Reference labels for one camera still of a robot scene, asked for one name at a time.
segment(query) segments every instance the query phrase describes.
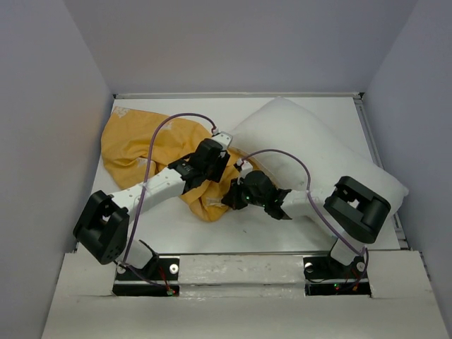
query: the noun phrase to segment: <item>white floor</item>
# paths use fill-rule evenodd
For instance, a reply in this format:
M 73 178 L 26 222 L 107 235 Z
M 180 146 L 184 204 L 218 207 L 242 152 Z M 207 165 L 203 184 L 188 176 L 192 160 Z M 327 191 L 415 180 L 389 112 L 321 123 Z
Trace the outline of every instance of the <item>white floor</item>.
M 222 99 L 130 99 L 115 100 L 114 106 L 163 114 L 197 112 L 208 115 L 223 131 L 233 129 L 272 98 Z M 328 125 L 354 151 L 371 160 L 369 146 L 351 97 L 290 98 L 306 107 Z M 118 191 L 104 169 L 102 159 L 93 191 Z M 140 218 L 137 239 L 160 253 L 246 253 L 281 251 L 328 251 L 333 239 L 307 219 L 277 221 L 259 208 L 230 211 L 219 221 L 206 223 L 192 215 L 178 198 L 161 203 Z M 394 222 L 382 228 L 370 249 L 399 249 Z

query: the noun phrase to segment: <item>gray wall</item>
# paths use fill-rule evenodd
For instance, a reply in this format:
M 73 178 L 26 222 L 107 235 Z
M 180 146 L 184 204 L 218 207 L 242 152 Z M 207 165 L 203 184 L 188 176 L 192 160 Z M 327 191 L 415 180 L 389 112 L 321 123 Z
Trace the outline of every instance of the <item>gray wall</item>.
M 416 0 L 64 0 L 113 93 L 364 90 Z
M 410 189 L 400 218 L 452 334 L 452 1 L 420 0 L 364 97 L 383 164 Z
M 1 0 L 0 46 L 0 338 L 40 338 L 111 95 L 61 0 Z

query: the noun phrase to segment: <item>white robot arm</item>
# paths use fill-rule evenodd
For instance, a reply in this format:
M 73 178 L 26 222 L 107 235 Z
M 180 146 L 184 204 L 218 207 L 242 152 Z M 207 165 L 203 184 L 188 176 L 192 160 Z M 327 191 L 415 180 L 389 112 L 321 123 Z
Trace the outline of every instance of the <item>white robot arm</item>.
M 391 210 L 388 201 L 351 177 L 340 178 L 328 189 L 293 191 L 277 188 L 262 171 L 253 171 L 247 161 L 239 161 L 236 168 L 240 177 L 231 182 L 222 203 L 232 209 L 260 206 L 278 220 L 309 216 L 328 224 L 324 216 L 331 215 L 345 234 L 331 228 L 339 239 L 330 256 L 344 266 L 362 253 L 365 244 L 376 241 Z
M 196 151 L 164 168 L 145 184 L 142 211 L 199 187 L 205 180 L 219 182 L 230 156 L 232 137 L 218 133 L 201 141 Z M 124 262 L 129 242 L 129 223 L 144 183 L 110 195 L 103 191 L 91 195 L 73 230 L 75 238 L 102 264 L 113 261 L 138 269 L 153 269 L 158 255 L 143 241 L 133 240 Z

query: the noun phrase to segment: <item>red wire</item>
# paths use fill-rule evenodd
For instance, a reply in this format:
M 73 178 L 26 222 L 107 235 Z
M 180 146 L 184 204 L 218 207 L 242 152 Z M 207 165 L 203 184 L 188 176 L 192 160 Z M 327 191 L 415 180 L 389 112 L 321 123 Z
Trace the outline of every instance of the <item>red wire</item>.
M 358 273 L 355 272 L 355 270 L 352 269 L 352 273 L 356 277 L 356 279 L 359 279 L 359 275 L 358 275 Z
M 158 272 L 160 273 L 160 277 L 162 277 L 163 281 L 165 281 L 165 285 L 167 287 L 167 291 L 169 291 L 170 290 L 170 286 L 168 285 L 167 277 L 165 275 L 165 272 L 163 271 L 162 266 L 159 266 Z

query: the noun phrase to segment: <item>yellow cloth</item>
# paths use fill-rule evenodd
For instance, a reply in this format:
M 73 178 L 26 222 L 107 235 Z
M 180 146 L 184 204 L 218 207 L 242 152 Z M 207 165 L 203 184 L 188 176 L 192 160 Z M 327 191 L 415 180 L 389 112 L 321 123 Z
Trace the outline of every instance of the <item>yellow cloth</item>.
M 115 107 L 102 133 L 102 159 L 105 169 L 121 189 L 143 181 L 149 142 L 166 115 Z M 152 151 L 150 177 L 169 163 L 195 151 L 209 133 L 202 125 L 188 119 L 169 121 L 157 134 Z M 216 221 L 227 211 L 220 203 L 232 179 L 238 177 L 233 164 L 239 155 L 229 151 L 231 158 L 220 183 L 205 181 L 197 189 L 181 196 L 191 212 L 205 221 Z

